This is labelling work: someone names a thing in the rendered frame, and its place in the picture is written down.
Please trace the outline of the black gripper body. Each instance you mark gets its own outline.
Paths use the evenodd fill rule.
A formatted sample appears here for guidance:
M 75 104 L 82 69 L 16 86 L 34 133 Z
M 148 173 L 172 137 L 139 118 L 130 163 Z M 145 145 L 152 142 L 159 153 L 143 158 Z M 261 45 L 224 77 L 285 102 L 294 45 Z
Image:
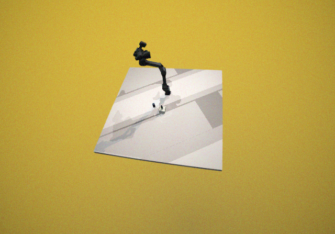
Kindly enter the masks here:
M 134 54 L 133 54 L 133 56 L 135 56 L 135 57 L 137 57 L 137 53 L 139 53 L 139 52 L 143 53 L 143 52 L 142 52 L 142 47 L 145 48 L 146 45 L 147 45 L 147 43 L 141 41 L 141 42 L 139 43 L 139 45 L 140 45 L 140 47 L 137 49 L 136 53 L 134 52 Z

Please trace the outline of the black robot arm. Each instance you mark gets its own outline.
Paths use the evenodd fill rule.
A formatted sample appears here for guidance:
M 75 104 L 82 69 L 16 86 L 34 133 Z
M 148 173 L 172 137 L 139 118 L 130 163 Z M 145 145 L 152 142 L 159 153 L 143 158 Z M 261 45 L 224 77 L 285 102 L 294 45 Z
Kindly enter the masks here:
M 152 62 L 152 61 L 148 61 L 146 59 L 151 58 L 150 57 L 150 52 L 148 50 L 144 51 L 142 50 L 143 53 L 139 52 L 137 53 L 137 57 L 135 57 L 136 60 L 139 60 L 139 64 L 140 66 L 152 66 L 152 67 L 156 67 L 159 68 L 161 71 L 161 75 L 163 78 L 163 84 L 162 84 L 162 90 L 165 91 L 165 95 L 170 95 L 171 91 L 169 86 L 166 83 L 166 68 L 161 64 L 161 63 L 157 63 L 157 62 Z

